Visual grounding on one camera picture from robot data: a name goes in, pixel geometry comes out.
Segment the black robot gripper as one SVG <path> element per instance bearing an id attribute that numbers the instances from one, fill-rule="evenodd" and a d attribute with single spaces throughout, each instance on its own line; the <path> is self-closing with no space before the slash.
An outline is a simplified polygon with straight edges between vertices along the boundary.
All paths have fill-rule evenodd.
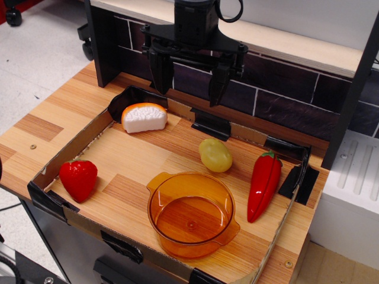
<path id="1" fill-rule="evenodd" d="M 233 76 L 243 73 L 243 58 L 248 48 L 219 29 L 243 14 L 243 1 L 233 18 L 221 13 L 220 1 L 175 1 L 173 24 L 146 24 L 143 53 L 149 59 L 155 89 L 162 95 L 172 88 L 174 62 L 212 70 L 208 94 L 210 107 L 218 105 Z"/>

